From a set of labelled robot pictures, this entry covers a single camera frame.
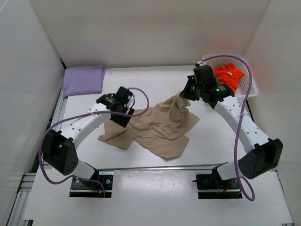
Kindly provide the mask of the beige t shirt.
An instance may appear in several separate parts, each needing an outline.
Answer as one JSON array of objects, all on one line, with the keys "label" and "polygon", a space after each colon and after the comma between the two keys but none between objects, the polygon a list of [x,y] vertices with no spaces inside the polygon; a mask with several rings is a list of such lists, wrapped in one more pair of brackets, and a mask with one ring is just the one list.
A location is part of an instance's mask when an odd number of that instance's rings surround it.
[{"label": "beige t shirt", "polygon": [[188,109],[190,102],[173,95],[164,102],[150,107],[146,113],[135,110],[124,128],[111,120],[104,123],[104,134],[98,140],[111,146],[128,149],[133,141],[165,160],[178,159],[189,138],[185,135],[199,118]]}]

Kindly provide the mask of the purple t shirt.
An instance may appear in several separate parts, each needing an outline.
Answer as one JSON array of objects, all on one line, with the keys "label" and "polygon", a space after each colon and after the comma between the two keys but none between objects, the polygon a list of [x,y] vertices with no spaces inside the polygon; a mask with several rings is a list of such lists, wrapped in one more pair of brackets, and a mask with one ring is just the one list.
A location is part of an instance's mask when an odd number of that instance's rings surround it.
[{"label": "purple t shirt", "polygon": [[105,72],[102,65],[67,68],[63,79],[64,97],[102,93]]}]

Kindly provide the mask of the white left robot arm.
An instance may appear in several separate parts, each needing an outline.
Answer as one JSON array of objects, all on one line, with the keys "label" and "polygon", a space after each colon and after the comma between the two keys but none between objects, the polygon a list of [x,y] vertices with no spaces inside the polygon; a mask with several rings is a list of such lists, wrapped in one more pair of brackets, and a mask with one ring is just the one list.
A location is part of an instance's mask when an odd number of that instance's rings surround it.
[{"label": "white left robot arm", "polygon": [[40,161],[45,161],[68,178],[78,178],[87,188],[96,187],[99,172],[78,158],[77,148],[106,121],[125,127],[134,113],[134,99],[134,94],[129,90],[103,95],[87,113],[65,119],[65,122],[70,122],[68,126],[46,132],[39,150]]}]

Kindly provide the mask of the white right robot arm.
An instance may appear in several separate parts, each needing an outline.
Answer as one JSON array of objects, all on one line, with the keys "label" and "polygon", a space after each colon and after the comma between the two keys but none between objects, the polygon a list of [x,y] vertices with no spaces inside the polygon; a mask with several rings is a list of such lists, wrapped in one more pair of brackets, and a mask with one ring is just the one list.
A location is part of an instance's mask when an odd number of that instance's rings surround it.
[{"label": "white right robot arm", "polygon": [[205,89],[195,76],[190,75],[180,96],[208,103],[236,133],[236,139],[241,142],[246,152],[241,159],[212,169],[210,182],[213,186],[222,188],[237,176],[253,179],[278,165],[283,143],[278,138],[271,139],[259,129],[227,85],[215,83]]}]

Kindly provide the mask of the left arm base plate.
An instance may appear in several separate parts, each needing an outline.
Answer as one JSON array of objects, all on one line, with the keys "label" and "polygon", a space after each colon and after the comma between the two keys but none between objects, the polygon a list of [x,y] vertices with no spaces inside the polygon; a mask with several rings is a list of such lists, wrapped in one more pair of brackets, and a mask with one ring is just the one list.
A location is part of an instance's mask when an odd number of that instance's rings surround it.
[{"label": "left arm base plate", "polygon": [[69,197],[74,198],[111,198],[113,186],[113,171],[100,171],[98,181],[101,182],[104,188],[98,183],[89,183],[79,179],[73,179],[71,182]]}]

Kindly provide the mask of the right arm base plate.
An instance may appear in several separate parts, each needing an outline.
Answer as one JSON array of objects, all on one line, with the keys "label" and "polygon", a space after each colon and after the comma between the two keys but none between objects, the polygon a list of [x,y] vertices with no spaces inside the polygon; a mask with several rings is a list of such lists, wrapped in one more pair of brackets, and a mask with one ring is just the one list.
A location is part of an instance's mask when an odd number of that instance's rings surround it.
[{"label": "right arm base plate", "polygon": [[217,182],[209,174],[197,174],[196,183],[198,198],[204,200],[242,199],[241,190],[236,178]]}]

